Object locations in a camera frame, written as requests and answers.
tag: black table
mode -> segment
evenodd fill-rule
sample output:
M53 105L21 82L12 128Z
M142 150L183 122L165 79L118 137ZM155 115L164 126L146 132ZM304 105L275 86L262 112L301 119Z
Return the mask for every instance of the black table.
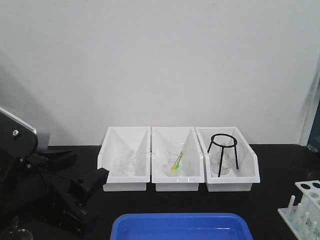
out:
M296 205L302 193L295 182L320 179L320 156L304 146L292 144L251 145L258 156L260 183L249 192L208 192L201 183L197 192L156 192L155 185L147 184L147 191L95 193L86 209L99 214L99 220L88 236L79 236L36 219L22 227L33 233L34 240L91 239L108 240L117 217L128 213L234 213L248 224L255 240L296 239L277 212L288 206L291 195ZM59 174L77 179L97 167L100 146L64 146L78 153L74 167Z

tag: screw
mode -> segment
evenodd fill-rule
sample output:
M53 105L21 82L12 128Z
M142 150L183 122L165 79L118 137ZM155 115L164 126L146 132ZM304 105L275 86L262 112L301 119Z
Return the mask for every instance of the screw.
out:
M17 136L19 134L19 131L18 130L14 130L12 134L13 134L13 136Z

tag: metal ring stand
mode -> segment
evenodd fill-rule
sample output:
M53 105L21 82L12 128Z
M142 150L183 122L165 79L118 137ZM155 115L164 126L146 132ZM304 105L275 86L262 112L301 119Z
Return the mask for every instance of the metal ring stand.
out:
M233 144L232 145L221 145L221 144L218 144L217 142L215 142L215 137L216 136L227 136L229 138L232 138L233 139ZM208 151L207 153L209 153L210 151L210 148L212 146L212 143L218 147L221 147L221 156L220 156L220 164L219 164L219 173L218 173L218 178L220 177L220 174L221 174L221 167L222 167L222 159L223 159L223 156L224 156L224 149L225 148L234 148L234 155L235 155L235 166L236 166L236 169L239 169L239 166L238 166L238 156L237 156L237 148L236 148L236 145L237 145L237 139L229 134L225 134L225 133L217 133L215 135L213 135L211 137L211 142L210 142L210 146L208 148Z

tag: blue plastic tray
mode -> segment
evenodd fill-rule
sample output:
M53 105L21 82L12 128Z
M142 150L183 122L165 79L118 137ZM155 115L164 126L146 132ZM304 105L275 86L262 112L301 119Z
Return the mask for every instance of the blue plastic tray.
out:
M253 240L232 213L143 213L116 219L110 240Z

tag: white wall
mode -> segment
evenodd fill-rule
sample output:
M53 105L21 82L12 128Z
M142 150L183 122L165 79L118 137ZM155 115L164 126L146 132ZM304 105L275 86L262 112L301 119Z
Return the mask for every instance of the white wall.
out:
M238 126L297 144L320 53L318 0L2 0L0 105L51 145L108 126Z

